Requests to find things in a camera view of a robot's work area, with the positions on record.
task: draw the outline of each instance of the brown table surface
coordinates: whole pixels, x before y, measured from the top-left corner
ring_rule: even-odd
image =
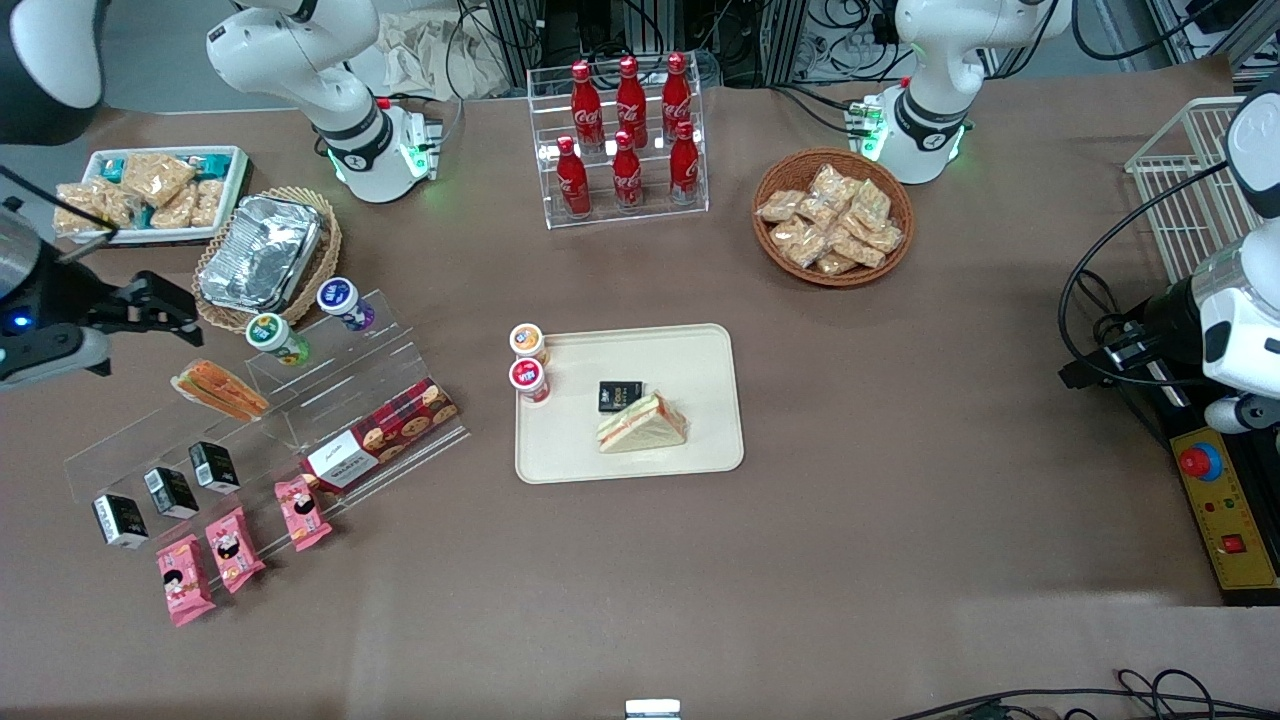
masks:
[[[113,378],[0,396],[0,708],[559,719],[669,696],[694,719],[872,719],[1171,665],[1280,703],[1280,610],[1219,606],[1166,456],[1114,395],[1056,377],[1065,274],[1134,205],[1120,164],[1188,99],[1229,91],[1217,63],[989,83],[964,154],[910,190],[911,254],[844,292],[755,245],[765,168],[838,142],[768,91],[708,94],[710,213],[554,233],[522,101],[468,105],[440,179],[388,206],[343,191],[298,113],[105,118],[97,147],[234,143],[253,190],[326,195],[342,273],[416,327],[474,436],[174,629],[154,565],[101,544],[63,459],[170,401],[193,356],[232,365],[248,347],[216,329],[198,351],[116,336]],[[186,283],[198,254],[91,264]],[[1149,238],[1098,269],[1126,304],[1162,287]],[[503,373],[525,319],[723,324],[742,465],[521,483]]]

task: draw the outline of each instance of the control panel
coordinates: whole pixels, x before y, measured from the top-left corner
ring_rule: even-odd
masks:
[[[1217,584],[1226,591],[1280,587],[1222,436],[1201,428],[1169,445]]]

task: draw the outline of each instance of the black package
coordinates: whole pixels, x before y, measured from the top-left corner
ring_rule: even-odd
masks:
[[[600,413],[618,413],[644,395],[644,383],[600,380],[600,393],[596,396]]]
[[[179,520],[195,518],[196,512],[200,512],[196,496],[182,473],[168,468],[152,468],[145,479],[151,501],[156,503],[156,512]]]
[[[147,539],[138,503],[119,495],[104,495],[93,501],[93,516],[106,544],[136,550]]]
[[[223,495],[239,489],[239,478],[232,465],[232,454],[211,442],[197,442],[191,446],[191,466],[196,469],[196,482],[200,487]]]

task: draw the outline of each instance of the gray floor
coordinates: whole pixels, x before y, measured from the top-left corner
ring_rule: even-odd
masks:
[[[1107,47],[1108,36],[1096,3],[1103,3],[1115,18],[1120,42],[1134,46],[1156,35],[1143,0],[1078,0],[1084,33],[1097,47]],[[408,0],[380,0],[394,9]],[[205,56],[205,33],[232,13],[229,3],[212,0],[114,0],[102,32],[102,65],[106,74],[106,104],[114,108],[154,113],[242,110],[282,108],[274,97],[250,96],[228,87]],[[1134,59],[1135,69],[1169,63],[1156,50]],[[1070,33],[1046,41],[1020,77],[1120,72],[1120,63],[1100,63],[1075,46]],[[41,187],[76,182],[88,155],[84,141],[60,147],[0,147],[0,163]],[[15,192],[0,181],[0,197]],[[49,227],[52,210],[29,202],[24,210],[40,227]]]

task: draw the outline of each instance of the red bottle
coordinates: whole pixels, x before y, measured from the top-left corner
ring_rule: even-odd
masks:
[[[618,128],[625,129],[636,147],[649,145],[649,128],[645,127],[644,88],[636,79],[640,63],[627,55],[618,63],[622,82],[618,83]]]
[[[573,63],[573,95],[570,97],[570,110],[573,111],[573,127],[577,129],[577,142],[584,155],[604,152],[604,118],[600,117],[600,94],[591,85],[591,67],[586,60]]]
[[[676,126],[676,143],[671,146],[671,200],[677,205],[698,200],[698,146],[689,120]]]
[[[613,156],[613,195],[618,200],[618,210],[630,215],[644,204],[640,158],[631,146],[631,133],[620,129],[613,138],[618,142],[618,154]]]
[[[671,147],[676,142],[676,126],[689,119],[689,78],[684,53],[667,55],[667,85],[662,86],[662,138]]]
[[[573,154],[573,138],[561,136],[556,145],[559,146],[561,159],[556,163],[556,176],[561,181],[561,195],[564,196],[564,206],[568,208],[568,217],[575,220],[591,214],[591,191],[586,187],[586,165],[582,159]]]

